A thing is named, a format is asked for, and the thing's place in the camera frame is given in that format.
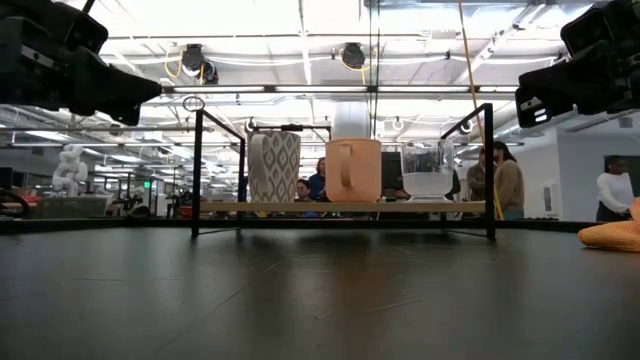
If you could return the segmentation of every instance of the mug handle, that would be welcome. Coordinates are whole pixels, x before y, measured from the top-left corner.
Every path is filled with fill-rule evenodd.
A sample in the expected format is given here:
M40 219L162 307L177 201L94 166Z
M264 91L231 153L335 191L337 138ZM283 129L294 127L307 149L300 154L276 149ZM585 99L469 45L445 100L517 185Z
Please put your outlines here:
M271 184L267 177L267 165L264 163L264 148L266 147L267 137L264 134L256 134L251 137L251 151L249 152L251 163L253 164L253 174L258 180L258 192L265 194L271 192Z
M351 187L351 152L351 145L340 146L340 182L345 188Z

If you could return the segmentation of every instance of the woman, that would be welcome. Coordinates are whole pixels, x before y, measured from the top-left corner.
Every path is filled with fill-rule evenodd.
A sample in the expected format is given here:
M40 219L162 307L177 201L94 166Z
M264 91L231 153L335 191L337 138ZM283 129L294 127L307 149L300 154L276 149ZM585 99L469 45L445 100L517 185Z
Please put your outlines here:
M309 177L309 185L311 186L311 195L309 197L314 201L323 201L326 199L325 190L325 158L320 158L316 165L316 173Z
M309 185L309 181L305 179L298 180L296 184L296 193L298 194L298 198L295 202L311 202L311 186Z
M502 141L493 143L493 160L498 165L495 185L505 220L524 218L524 179L516 158Z
M627 162L620 156L604 159L604 173L598 177L598 212L596 221L628 220L633 202L633 188Z

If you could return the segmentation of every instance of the brown jacket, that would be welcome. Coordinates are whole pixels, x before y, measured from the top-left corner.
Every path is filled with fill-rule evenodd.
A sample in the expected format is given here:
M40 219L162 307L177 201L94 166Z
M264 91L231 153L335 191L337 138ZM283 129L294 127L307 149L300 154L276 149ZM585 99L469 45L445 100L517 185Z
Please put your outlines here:
M495 183L502 211L524 210L524 178L518 163L507 160L498 166Z
M475 164L467 171L467 184L471 189L471 201L483 201L485 199L485 185L484 185L484 169L482 165Z

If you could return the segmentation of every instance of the person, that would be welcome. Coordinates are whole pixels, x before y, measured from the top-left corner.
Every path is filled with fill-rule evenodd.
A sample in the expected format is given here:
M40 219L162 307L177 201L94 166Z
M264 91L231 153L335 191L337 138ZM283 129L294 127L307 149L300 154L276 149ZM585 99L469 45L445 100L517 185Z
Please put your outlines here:
M305 179L298 180L296 184L296 193L298 194L298 198L295 200L296 202L311 202L311 185L309 181Z
M314 201L323 201L326 199L326 188L325 188L325 158L318 159L318 164L316 165L316 173L309 177L309 185L311 189L311 194L309 197Z
M493 143L493 160L498 165L495 186L505 220L524 218L524 177L516 158L502 141Z
M598 176L596 221L623 221L630 217L633 188L627 162L617 155L607 156L604 173Z
M478 163L470 167L467 171L467 183L471 189L471 196L469 197L471 201L485 200L484 161L484 148L481 148Z

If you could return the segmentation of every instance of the white statue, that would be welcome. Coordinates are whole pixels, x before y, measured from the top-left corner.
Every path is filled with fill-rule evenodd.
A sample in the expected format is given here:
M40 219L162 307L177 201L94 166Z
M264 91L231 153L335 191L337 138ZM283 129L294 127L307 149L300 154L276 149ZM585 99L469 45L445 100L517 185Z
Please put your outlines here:
M60 152L60 164L53 173L53 190L66 189L67 196L78 196L78 182L86 181L88 176L87 164L80 161L83 151L82 146L65 145Z

